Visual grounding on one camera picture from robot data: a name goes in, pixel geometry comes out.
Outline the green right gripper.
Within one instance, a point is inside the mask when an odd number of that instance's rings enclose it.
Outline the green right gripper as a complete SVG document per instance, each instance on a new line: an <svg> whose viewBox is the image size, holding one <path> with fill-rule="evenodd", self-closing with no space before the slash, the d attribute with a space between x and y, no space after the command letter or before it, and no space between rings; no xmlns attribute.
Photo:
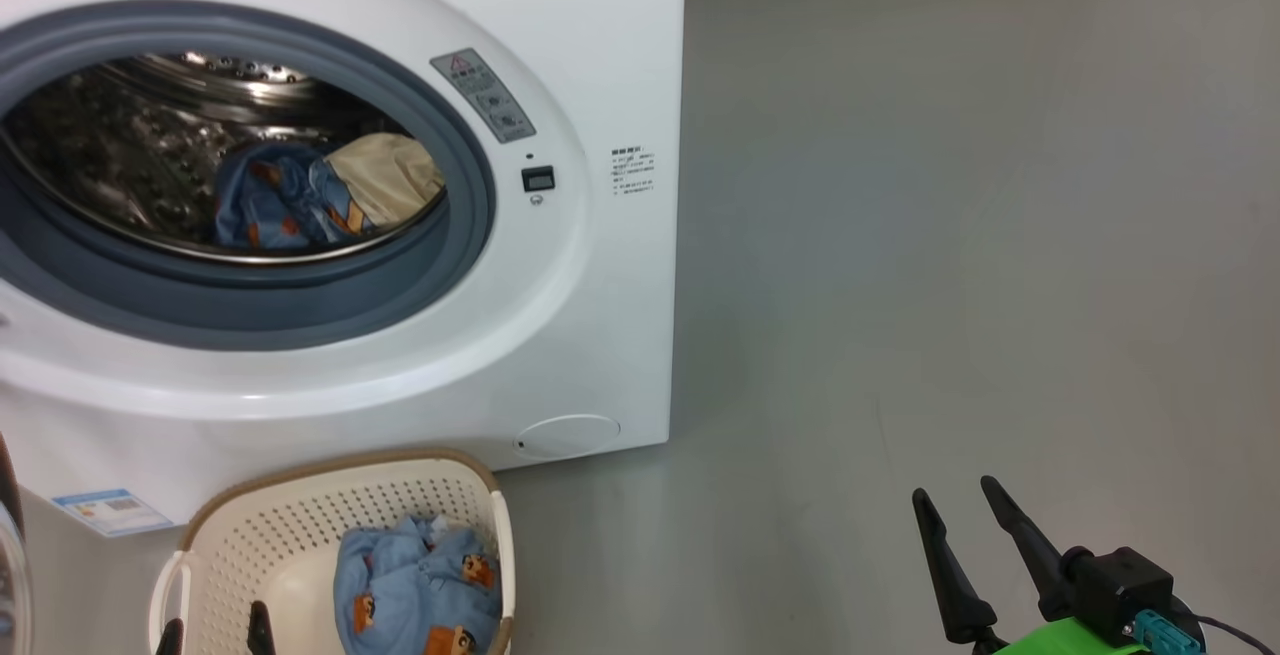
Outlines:
<svg viewBox="0 0 1280 655"><path fill-rule="evenodd" d="M1046 620L1056 620L995 650L996 655L1149 654L1148 649L1133 642L1114 647L1070 619L1073 596L1062 574L1061 553L997 478L982 476L980 487L995 519L1014 541L1036 586L1041 615ZM950 643L997 643L995 624L998 618L995 609L977 595L960 567L948 546L945 522L924 487L915 487L911 504L946 640Z"/></svg>

